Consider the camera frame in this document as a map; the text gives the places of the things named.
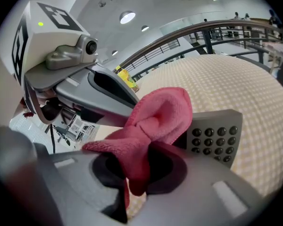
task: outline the pink towel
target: pink towel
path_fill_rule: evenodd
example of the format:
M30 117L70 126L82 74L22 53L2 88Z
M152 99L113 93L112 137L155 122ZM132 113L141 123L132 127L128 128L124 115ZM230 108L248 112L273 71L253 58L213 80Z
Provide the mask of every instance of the pink towel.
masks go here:
M147 158L151 142L172 144L190 126L192 106L183 88L161 88L144 96L134 107L124 128L102 141L89 142L83 150L113 153L129 179L131 192L142 195L150 178ZM129 205L127 186L126 206Z

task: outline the gray remote control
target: gray remote control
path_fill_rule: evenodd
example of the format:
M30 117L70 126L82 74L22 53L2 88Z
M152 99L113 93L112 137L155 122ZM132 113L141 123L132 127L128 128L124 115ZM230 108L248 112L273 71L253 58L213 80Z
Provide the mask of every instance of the gray remote control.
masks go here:
M235 110L194 113L191 126L174 145L231 167L238 150L242 114Z

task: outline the railing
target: railing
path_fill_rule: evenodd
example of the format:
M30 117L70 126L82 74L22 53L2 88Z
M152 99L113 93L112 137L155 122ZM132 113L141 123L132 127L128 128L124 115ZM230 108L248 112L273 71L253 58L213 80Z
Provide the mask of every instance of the railing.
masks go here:
M128 65L126 67L127 71L131 71L135 68L137 68L138 66L142 65L143 63L148 62L149 60L151 60L152 58L156 57L157 55L163 54L168 50L174 49L179 47L179 41L178 39L173 40L167 44L164 44L162 46L159 46L158 48L156 48L155 50L149 52L148 54L145 54L144 56L140 57L139 59L135 60L134 62L132 62L130 65Z
M228 37L229 32L232 32L232 37ZM210 21L200 24L191 25L183 29L169 33L151 44L145 46L144 48L137 51L135 54L126 59L120 66L121 68L127 68L134 63L140 63L142 57L153 53L159 50L160 47L180 38L185 35L194 34L195 40L204 40L204 44L195 46L193 48L187 49L180 53L174 54L164 60L155 63L144 70L138 72L133 76L133 78L139 79L140 75L151 68L157 67L158 65L184 55L186 53L198 50L200 48L207 48L208 54L213 54L212 46L223 44L223 43L238 43L244 48L248 47L253 49L253 51L244 52L244 54L258 53L259 62L263 63L263 53L267 52L262 46L264 41L272 42L282 42L274 34L277 32L279 35L282 35L283 39L283 30L272 27L267 24L261 24L253 21L243 21L243 20L218 20ZM233 54L231 56L241 56L243 53Z

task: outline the cable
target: cable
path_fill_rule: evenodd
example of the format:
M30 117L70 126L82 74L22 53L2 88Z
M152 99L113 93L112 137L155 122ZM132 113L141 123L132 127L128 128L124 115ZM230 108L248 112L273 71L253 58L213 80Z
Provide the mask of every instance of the cable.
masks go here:
M56 143L55 143L55 137L53 135L52 124L50 124L50 135L51 135L51 142L52 142L52 150L53 150L53 153L56 153Z

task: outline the yellow object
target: yellow object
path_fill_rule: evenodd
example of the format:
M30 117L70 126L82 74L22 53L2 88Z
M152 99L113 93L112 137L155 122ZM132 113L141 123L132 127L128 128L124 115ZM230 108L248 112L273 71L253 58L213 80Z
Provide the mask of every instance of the yellow object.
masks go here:
M117 74L121 79L130 87L132 88L135 92L138 91L138 86L134 82L134 80L131 78L129 72L127 70L122 70Z

